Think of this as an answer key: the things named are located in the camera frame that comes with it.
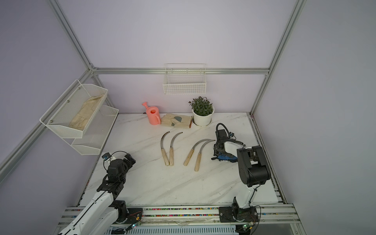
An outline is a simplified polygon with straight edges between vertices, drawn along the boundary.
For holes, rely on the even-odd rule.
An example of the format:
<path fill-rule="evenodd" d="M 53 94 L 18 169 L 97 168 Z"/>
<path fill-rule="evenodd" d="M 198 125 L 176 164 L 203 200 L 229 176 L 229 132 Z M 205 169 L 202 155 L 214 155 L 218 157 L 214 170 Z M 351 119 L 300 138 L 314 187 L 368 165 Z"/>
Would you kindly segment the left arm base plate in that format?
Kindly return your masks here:
<path fill-rule="evenodd" d="M 127 208 L 125 215 L 119 216 L 117 224 L 135 224 L 142 220 L 143 208 Z"/>

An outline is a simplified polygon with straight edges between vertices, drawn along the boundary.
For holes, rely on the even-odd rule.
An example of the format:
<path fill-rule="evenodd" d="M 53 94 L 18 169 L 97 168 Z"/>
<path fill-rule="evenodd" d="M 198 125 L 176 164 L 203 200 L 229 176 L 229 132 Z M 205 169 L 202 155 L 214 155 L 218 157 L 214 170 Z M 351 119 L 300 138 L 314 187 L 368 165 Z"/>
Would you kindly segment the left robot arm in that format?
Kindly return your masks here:
<path fill-rule="evenodd" d="M 105 153 L 103 161 L 109 162 L 106 174 L 97 192 L 89 204 L 63 230 L 61 235 L 102 235 L 113 223 L 124 223 L 130 213 L 126 202 L 117 200 L 126 182 L 126 174 L 136 160 L 125 151 L 122 158 L 114 158 L 113 154 Z"/>

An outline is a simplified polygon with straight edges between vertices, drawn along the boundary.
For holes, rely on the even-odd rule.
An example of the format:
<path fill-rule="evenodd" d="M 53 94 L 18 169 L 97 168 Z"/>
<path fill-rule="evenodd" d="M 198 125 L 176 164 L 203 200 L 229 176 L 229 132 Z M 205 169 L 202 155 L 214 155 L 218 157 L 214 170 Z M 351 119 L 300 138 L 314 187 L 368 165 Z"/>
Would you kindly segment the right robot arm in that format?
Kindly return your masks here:
<path fill-rule="evenodd" d="M 215 136 L 212 160 L 237 163 L 240 179 L 248 192 L 238 193 L 235 199 L 239 208 L 249 208 L 259 187 L 271 178 L 264 150 L 261 146 L 247 148 L 243 142 L 233 139 L 227 129 L 216 130 Z"/>

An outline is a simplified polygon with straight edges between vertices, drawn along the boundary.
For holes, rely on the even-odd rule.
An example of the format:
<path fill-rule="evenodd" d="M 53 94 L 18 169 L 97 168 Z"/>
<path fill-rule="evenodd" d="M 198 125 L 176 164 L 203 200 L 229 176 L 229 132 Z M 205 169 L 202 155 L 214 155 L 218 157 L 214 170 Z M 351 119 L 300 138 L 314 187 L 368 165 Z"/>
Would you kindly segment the blue microfibre rag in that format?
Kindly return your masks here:
<path fill-rule="evenodd" d="M 216 157 L 216 159 L 218 159 L 219 161 L 227 161 L 231 163 L 236 163 L 238 161 L 238 158 L 232 154 L 230 154 L 230 156 L 220 154 Z"/>

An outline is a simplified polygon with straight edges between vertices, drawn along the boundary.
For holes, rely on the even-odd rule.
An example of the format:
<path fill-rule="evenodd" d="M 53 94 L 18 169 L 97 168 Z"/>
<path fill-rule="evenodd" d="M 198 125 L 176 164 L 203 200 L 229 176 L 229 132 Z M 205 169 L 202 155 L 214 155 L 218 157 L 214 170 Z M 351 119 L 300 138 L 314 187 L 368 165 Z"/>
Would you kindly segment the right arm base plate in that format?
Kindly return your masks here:
<path fill-rule="evenodd" d="M 246 209 L 233 207 L 219 207 L 220 222 L 259 222 L 255 207 Z"/>

